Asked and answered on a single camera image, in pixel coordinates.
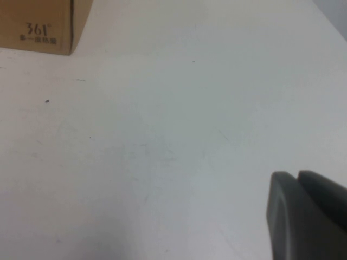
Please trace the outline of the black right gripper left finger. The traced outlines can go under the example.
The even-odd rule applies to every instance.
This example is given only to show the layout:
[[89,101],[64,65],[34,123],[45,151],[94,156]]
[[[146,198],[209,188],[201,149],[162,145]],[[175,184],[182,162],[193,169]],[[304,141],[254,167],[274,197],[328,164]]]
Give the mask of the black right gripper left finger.
[[298,177],[272,174],[266,217],[273,259],[346,259],[346,209],[321,209]]

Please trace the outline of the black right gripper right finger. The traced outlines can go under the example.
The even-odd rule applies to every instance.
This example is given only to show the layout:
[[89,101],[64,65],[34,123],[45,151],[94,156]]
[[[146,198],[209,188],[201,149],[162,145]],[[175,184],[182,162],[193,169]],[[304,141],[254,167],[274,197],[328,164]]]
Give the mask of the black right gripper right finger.
[[321,209],[346,209],[346,187],[313,171],[300,171],[298,181]]

